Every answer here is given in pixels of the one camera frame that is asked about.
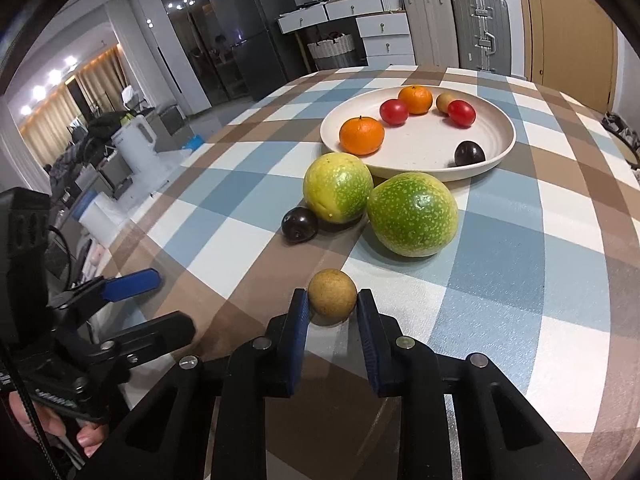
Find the left hand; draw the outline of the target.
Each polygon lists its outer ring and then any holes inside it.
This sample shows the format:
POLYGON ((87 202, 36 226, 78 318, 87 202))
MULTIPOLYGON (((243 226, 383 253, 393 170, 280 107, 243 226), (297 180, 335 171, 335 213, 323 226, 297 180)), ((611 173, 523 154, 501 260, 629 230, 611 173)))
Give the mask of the left hand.
MULTIPOLYGON (((32 438, 36 440, 37 436, 32 423, 29 421, 26 408, 20 396, 15 392, 9 394, 9 404, 11 411, 22 429, 32 438)), ((35 404, 36 413, 40 420, 43 430, 55 437, 64 437, 66 435, 66 427, 62 418, 55 414, 50 408, 46 408, 40 404, 35 404)), ((108 436, 108 427, 97 425, 94 422, 87 422, 80 428, 76 434, 76 440, 84 450, 85 456, 90 457, 108 436)))

